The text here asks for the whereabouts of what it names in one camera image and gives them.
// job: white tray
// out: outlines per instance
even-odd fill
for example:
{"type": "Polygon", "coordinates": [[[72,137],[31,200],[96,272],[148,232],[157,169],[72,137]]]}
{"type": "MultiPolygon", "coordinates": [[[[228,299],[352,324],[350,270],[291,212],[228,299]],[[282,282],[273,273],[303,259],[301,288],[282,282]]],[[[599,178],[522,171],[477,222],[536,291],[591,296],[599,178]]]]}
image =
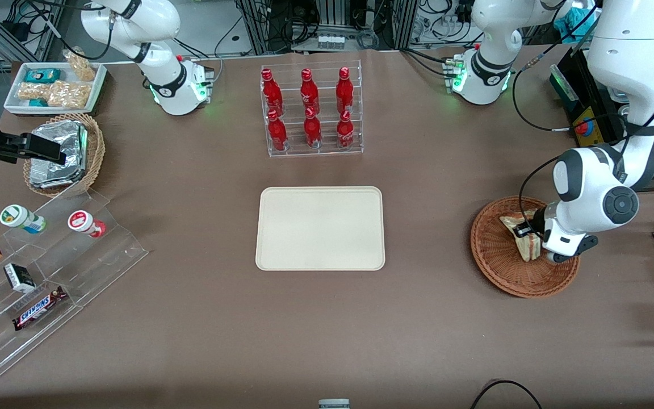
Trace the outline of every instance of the white tray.
{"type": "Polygon", "coordinates": [[[83,109],[62,108],[60,106],[29,106],[29,100],[23,101],[16,97],[16,91],[19,90],[19,85],[24,81],[24,78],[29,70],[36,70],[42,68],[59,68],[60,80],[80,82],[75,72],[67,62],[24,62],[19,68],[14,78],[14,83],[11,85],[7,100],[5,101],[5,109],[12,114],[18,115],[60,115],[60,114],[87,114],[92,112],[104,78],[106,77],[107,68],[104,64],[97,62],[90,63],[95,70],[95,79],[93,80],[93,90],[90,93],[90,98],[87,99],[87,104],[83,109]]]}
{"type": "Polygon", "coordinates": [[[385,240],[380,189],[265,189],[256,261],[266,271],[381,269],[385,240]]]}

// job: table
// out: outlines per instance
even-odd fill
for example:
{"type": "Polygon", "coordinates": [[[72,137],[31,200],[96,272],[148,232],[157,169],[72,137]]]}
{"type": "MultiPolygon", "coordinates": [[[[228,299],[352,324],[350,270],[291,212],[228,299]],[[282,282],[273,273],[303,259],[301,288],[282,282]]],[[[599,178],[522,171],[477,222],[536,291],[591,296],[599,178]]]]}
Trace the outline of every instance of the table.
{"type": "MultiPolygon", "coordinates": [[[[517,66],[540,50],[525,47],[517,66]]],[[[519,81],[540,124],[566,124],[546,81],[562,53],[519,81]]],[[[493,378],[545,407],[654,407],[654,193],[636,220],[598,235],[552,298],[502,293],[475,266],[477,212],[573,146],[521,122],[511,95],[472,106],[399,52],[283,55],[228,60],[213,103],[174,117],[148,101],[135,65],[109,70],[94,188],[153,252],[0,378],[0,407],[469,407],[493,378]],[[260,65],[357,57],[364,155],[269,158],[260,65]],[[263,189],[345,185],[382,190],[384,269],[257,269],[263,189]]],[[[5,114],[1,126],[42,122],[5,114]]],[[[555,199],[550,173],[526,194],[555,199]]],[[[44,201],[21,165],[0,163],[0,209],[44,201]]],[[[533,404],[503,385],[480,407],[533,404]]]]}

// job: red coca-cola bottle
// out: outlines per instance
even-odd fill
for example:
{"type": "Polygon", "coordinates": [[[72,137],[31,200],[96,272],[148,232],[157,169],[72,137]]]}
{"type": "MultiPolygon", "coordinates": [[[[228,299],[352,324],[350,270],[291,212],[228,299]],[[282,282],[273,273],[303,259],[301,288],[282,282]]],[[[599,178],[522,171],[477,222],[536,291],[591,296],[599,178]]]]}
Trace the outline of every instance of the red coca-cola bottle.
{"type": "Polygon", "coordinates": [[[304,109],[314,108],[315,115],[320,114],[320,99],[317,93],[317,85],[312,80],[312,70],[304,68],[301,70],[301,101],[304,109]]]}
{"type": "Polygon", "coordinates": [[[267,106],[269,109],[277,111],[278,116],[282,116],[284,114],[284,98],[281,96],[281,88],[277,81],[274,81],[272,70],[264,68],[262,79],[264,80],[264,96],[267,98],[267,106]]]}
{"type": "Polygon", "coordinates": [[[272,145],[277,151],[289,149],[289,141],[286,138],[286,127],[281,122],[276,109],[269,109],[269,137],[272,138],[272,145]]]}
{"type": "Polygon", "coordinates": [[[353,82],[350,81],[350,68],[342,67],[339,70],[337,81],[337,112],[353,110],[353,82]]]}
{"type": "Polygon", "coordinates": [[[304,110],[304,133],[307,134],[307,145],[312,149],[319,149],[322,146],[322,127],[317,119],[315,109],[309,107],[304,110]]]}
{"type": "Polygon", "coordinates": [[[337,124],[337,148],[349,149],[353,144],[353,122],[350,121],[350,112],[343,111],[337,124]]]}

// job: white robotic arm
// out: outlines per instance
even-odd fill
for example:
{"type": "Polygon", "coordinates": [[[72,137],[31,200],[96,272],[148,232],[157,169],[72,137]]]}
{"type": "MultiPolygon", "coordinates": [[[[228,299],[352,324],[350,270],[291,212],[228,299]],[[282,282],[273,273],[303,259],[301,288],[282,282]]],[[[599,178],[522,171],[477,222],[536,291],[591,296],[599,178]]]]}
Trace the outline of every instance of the white robotic arm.
{"type": "Polygon", "coordinates": [[[462,67],[452,91],[478,105],[493,103],[506,90],[509,71],[522,45],[517,29],[549,23],[571,8],[566,0],[476,0],[471,21],[483,31],[479,49],[454,56],[462,67]]]}
{"type": "Polygon", "coordinates": [[[587,64],[595,80],[628,96],[625,140],[574,148],[553,171],[560,200],[538,210],[530,228],[543,232],[550,259],[562,262],[598,243],[588,235],[625,225],[638,214],[636,189],[654,175],[654,2],[605,0],[587,64]]]}
{"type": "Polygon", "coordinates": [[[164,111],[172,115],[188,114],[209,101],[213,73],[207,73],[194,62],[179,61],[164,42],[176,38],[181,24],[171,2],[100,0],[98,5],[106,9],[81,13],[85,31],[138,64],[150,82],[156,103],[164,111]]]}

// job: snickers bar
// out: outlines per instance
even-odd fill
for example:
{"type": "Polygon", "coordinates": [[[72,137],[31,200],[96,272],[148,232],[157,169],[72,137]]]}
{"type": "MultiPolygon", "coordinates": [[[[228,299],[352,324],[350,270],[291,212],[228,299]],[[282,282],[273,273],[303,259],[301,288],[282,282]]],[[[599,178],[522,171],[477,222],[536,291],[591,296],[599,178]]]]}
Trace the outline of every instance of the snickers bar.
{"type": "Polygon", "coordinates": [[[10,282],[12,290],[26,294],[36,288],[32,276],[22,266],[10,262],[5,266],[5,273],[7,273],[7,280],[10,282]]]}
{"type": "Polygon", "coordinates": [[[14,324],[15,331],[25,328],[27,325],[36,321],[42,314],[49,311],[57,301],[67,298],[67,294],[62,290],[62,287],[57,287],[57,290],[47,294],[46,297],[39,300],[38,303],[31,306],[27,311],[24,311],[18,318],[13,319],[11,322],[14,324]]]}

